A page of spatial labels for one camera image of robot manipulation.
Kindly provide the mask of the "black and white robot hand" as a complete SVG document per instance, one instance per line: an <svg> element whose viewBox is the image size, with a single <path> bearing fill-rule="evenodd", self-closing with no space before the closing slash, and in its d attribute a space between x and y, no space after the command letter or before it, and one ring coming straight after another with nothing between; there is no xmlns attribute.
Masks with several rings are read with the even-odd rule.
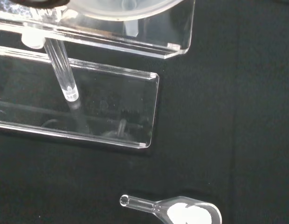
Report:
<svg viewBox="0 0 289 224"><path fill-rule="evenodd" d="M65 6L70 0L11 0L11 2L25 7L50 9Z"/></svg>

